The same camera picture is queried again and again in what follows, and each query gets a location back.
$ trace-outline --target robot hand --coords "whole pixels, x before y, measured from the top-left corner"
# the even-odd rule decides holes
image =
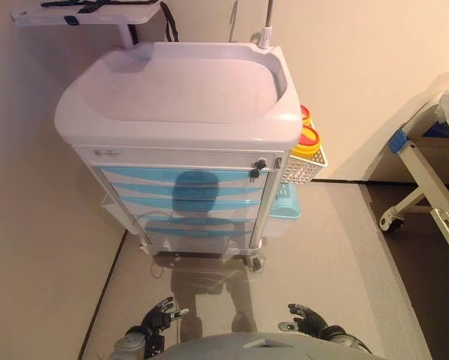
[[[152,358],[164,351],[162,330],[171,322],[185,317],[189,309],[167,311],[174,307],[172,297],[157,303],[142,319],[141,325],[127,330],[126,335],[114,345],[114,353],[109,360],[141,360]]]
[[[282,332],[302,332],[314,338],[320,338],[322,329],[328,327],[322,316],[314,310],[300,304],[289,304],[287,306],[291,314],[299,315],[301,318],[295,317],[294,322],[281,322],[279,330]]]
[[[142,319],[141,327],[149,330],[152,334],[166,330],[171,321],[179,320],[189,313],[189,309],[176,310],[171,313],[167,311],[174,307],[173,298],[170,296],[157,303]]]
[[[345,347],[364,349],[368,353],[371,353],[369,348],[361,340],[354,335],[346,333],[338,325],[329,326],[322,316],[314,310],[300,304],[289,304],[287,306],[291,314],[299,315],[301,318],[295,317],[293,319],[294,322],[280,322],[278,327],[282,332],[302,332],[313,338],[330,341]]]

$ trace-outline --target bed frame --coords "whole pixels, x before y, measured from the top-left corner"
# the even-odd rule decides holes
[[[386,210],[379,226],[384,233],[394,233],[403,225],[403,214],[429,213],[449,244],[449,191],[418,148],[419,140],[436,121],[445,122],[444,112],[439,108],[440,97],[439,94],[426,103],[388,143],[391,151],[406,165],[418,187]],[[423,199],[427,199],[430,206],[417,205]]]

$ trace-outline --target floor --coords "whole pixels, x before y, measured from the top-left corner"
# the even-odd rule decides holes
[[[367,186],[376,218],[414,186]],[[428,214],[406,214],[403,227],[385,236],[434,360],[449,359],[449,246]]]
[[[173,295],[190,315],[165,331],[178,340],[229,332],[277,332],[301,303],[358,336],[386,359],[431,359],[405,287],[369,208],[365,187],[298,186],[299,220],[272,220],[262,270],[240,259],[151,257],[139,239],[122,248],[84,359],[107,359],[113,344],[158,301]]]

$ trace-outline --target white wall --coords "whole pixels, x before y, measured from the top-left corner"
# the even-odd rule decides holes
[[[250,41],[267,8],[267,0],[167,2],[183,41],[228,41],[235,2],[232,40]],[[272,26],[323,139],[330,166],[321,178],[368,179],[391,134],[449,86],[449,0],[275,0]]]
[[[16,28],[9,13],[28,2],[0,1],[0,359],[69,360],[124,230],[52,120],[100,52],[89,46],[97,34]]]

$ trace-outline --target wire basket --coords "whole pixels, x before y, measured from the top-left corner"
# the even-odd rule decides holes
[[[327,165],[328,159],[322,146],[309,160],[290,155],[281,182],[293,184],[310,182]]]

